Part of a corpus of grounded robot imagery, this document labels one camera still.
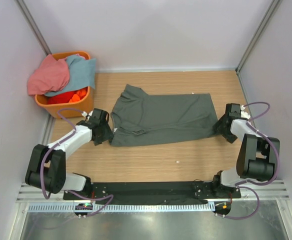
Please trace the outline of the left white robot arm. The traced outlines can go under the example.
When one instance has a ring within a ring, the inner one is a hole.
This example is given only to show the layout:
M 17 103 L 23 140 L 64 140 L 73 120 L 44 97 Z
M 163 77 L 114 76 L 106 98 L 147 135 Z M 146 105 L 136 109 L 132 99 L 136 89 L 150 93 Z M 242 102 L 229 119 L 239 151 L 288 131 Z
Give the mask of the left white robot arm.
M 78 173 L 67 173 L 67 159 L 89 142 L 97 146 L 114 137 L 107 111 L 94 108 L 89 113 L 78 112 L 84 119 L 77 124 L 69 121 L 72 127 L 69 133 L 47 145 L 37 144 L 32 150 L 25 183 L 40 189 L 46 199 L 51 194 L 65 191 L 87 200 L 93 193 L 91 179 Z

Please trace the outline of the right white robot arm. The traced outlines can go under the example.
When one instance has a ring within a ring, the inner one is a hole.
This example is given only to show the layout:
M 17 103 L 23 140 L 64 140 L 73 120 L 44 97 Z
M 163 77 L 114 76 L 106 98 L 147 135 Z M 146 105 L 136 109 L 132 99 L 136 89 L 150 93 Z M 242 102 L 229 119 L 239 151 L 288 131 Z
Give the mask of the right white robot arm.
M 228 103 L 213 129 L 229 143 L 241 141 L 236 166 L 214 175 L 211 192 L 223 198 L 243 184 L 266 186 L 273 183 L 280 168 L 280 140 L 257 130 L 255 119 L 245 112 L 246 105 Z

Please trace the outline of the dark grey t shirt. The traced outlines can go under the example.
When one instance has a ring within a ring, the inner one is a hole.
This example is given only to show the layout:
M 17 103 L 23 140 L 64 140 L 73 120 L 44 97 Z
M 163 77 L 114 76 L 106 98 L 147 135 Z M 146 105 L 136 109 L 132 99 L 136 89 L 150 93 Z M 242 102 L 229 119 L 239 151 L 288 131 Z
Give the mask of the dark grey t shirt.
M 161 145 L 211 138 L 218 118 L 211 95 L 149 95 L 126 85 L 110 114 L 113 147 Z

